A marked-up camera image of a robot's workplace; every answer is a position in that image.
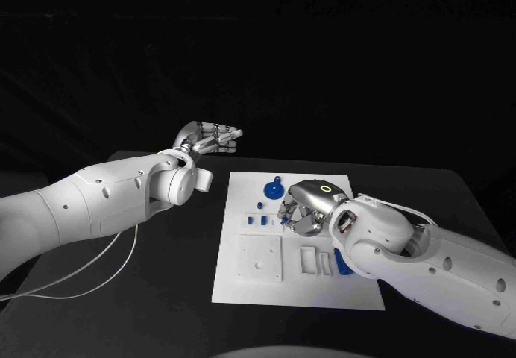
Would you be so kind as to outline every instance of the cable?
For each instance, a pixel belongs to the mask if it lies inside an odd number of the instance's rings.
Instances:
[[[408,213],[413,213],[414,215],[420,216],[431,225],[438,226],[438,224],[436,223],[436,221],[420,211],[417,211],[415,209],[411,209],[410,207],[404,207],[402,205],[389,203],[388,201],[379,200],[365,194],[359,194],[359,196],[365,196],[366,198],[369,198],[371,200],[378,201],[379,203],[389,205],[391,207],[395,207],[400,210],[407,211]]]
[[[133,247],[131,247],[131,252],[129,253],[129,256],[127,256],[127,259],[126,259],[126,262],[123,264],[123,266],[118,268],[118,271],[116,272],[116,274],[108,278],[107,281],[104,281],[104,283],[97,286],[94,289],[91,289],[90,291],[84,292],[82,294],[80,295],[75,295],[75,296],[68,296],[68,297],[54,297],[54,296],[44,296],[44,295],[32,295],[33,292],[36,291],[41,291],[42,289],[46,289],[49,288],[51,286],[56,285],[58,283],[61,283],[62,281],[68,280],[72,276],[75,276],[101,257],[103,255],[106,254],[106,251],[108,251],[108,249],[111,248],[113,244],[116,243],[117,239],[118,239],[118,236],[121,235],[121,233],[117,234],[116,238],[113,239],[108,247],[103,250],[103,252],[97,255],[97,257],[91,260],[91,262],[84,266],[81,267],[77,271],[74,271],[69,275],[67,275],[64,278],[61,278],[59,280],[55,280],[52,283],[44,285],[42,287],[38,287],[36,289],[32,289],[26,292],[22,292],[22,293],[16,293],[13,295],[5,295],[5,296],[0,296],[0,301],[6,301],[6,300],[10,300],[13,298],[18,298],[18,297],[23,297],[23,296],[28,296],[28,297],[38,297],[38,298],[52,298],[52,299],[56,299],[56,300],[64,300],[64,299],[68,299],[68,298],[75,298],[75,297],[80,297],[80,296],[84,296],[87,295],[88,293],[94,292],[97,289],[100,289],[110,281],[111,279],[118,275],[118,273],[121,272],[121,269],[126,267],[126,263],[130,261],[130,257],[133,255],[133,250],[134,250],[134,246],[137,244],[137,226],[136,226],[136,229],[134,229],[134,242],[133,242]]]

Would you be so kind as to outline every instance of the black background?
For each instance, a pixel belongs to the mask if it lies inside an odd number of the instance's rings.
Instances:
[[[459,172],[513,244],[515,6],[180,2],[0,12],[2,169],[59,180],[192,120],[238,155]]]

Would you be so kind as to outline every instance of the white board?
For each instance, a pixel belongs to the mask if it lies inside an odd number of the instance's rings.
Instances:
[[[336,267],[332,238],[327,227],[316,237],[302,237],[290,230],[278,230],[277,227],[261,227],[257,219],[267,215],[268,219],[276,215],[281,199],[271,200],[264,196],[264,185],[280,176],[281,185],[289,190],[290,186],[303,180],[326,180],[338,185],[352,198],[352,188],[346,175],[312,175],[291,173],[255,173],[232,172],[227,196],[227,212],[224,216],[221,246],[218,252],[218,268],[215,273],[212,302],[228,304],[268,304],[276,306],[323,307],[356,310],[385,310],[379,285],[376,280],[369,280],[358,274],[343,276]],[[247,216],[253,215],[253,225],[247,227]],[[242,237],[250,246],[244,246]],[[264,271],[253,271],[260,263],[277,264],[277,257],[264,257],[267,248],[273,249],[274,239],[281,237],[281,270],[276,267],[265,274]],[[257,254],[244,256],[244,248],[258,245]],[[317,276],[300,273],[300,248],[316,248],[316,257],[327,253],[330,277],[322,272],[322,263],[317,262]],[[247,278],[240,276],[240,271],[247,268]]]

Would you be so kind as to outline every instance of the hole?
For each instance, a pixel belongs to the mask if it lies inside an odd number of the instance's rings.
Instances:
[[[451,262],[451,257],[449,256],[446,259],[444,259],[444,263],[443,263],[443,268],[450,271],[451,270],[451,266],[453,266],[453,262]]]
[[[110,188],[103,189],[103,195],[107,199],[110,199]]]
[[[505,292],[508,288],[508,285],[506,285],[506,280],[503,280],[503,278],[498,281],[498,291],[499,292]]]

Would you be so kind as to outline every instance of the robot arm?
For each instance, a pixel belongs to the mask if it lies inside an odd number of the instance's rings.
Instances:
[[[195,162],[204,153],[235,152],[240,136],[234,127],[191,122],[173,149],[88,166],[44,189],[2,198],[0,280],[48,250],[120,233],[182,205],[195,189],[208,192],[214,176]]]
[[[516,261],[499,250],[440,228],[413,225],[405,216],[376,199],[361,195],[336,202],[327,210],[330,183],[310,180],[290,188],[286,207],[302,202],[325,213],[333,246],[352,270],[369,279],[385,280],[402,295],[462,325],[516,339]],[[306,232],[293,230],[306,236]]]

